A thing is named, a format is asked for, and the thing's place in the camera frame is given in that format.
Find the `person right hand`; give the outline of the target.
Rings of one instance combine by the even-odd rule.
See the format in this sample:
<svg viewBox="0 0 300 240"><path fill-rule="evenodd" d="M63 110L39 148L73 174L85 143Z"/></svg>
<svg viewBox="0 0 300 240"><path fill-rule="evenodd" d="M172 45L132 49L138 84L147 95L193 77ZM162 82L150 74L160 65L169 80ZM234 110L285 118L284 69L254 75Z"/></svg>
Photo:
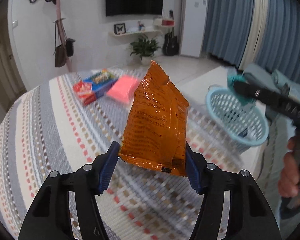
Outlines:
<svg viewBox="0 0 300 240"><path fill-rule="evenodd" d="M287 144L288 152L283 158L284 167L278 181L278 190L281 197L293 198L298 195L300 181L299 167L294 158L294 149L296 147L296 136L291 137Z"/></svg>

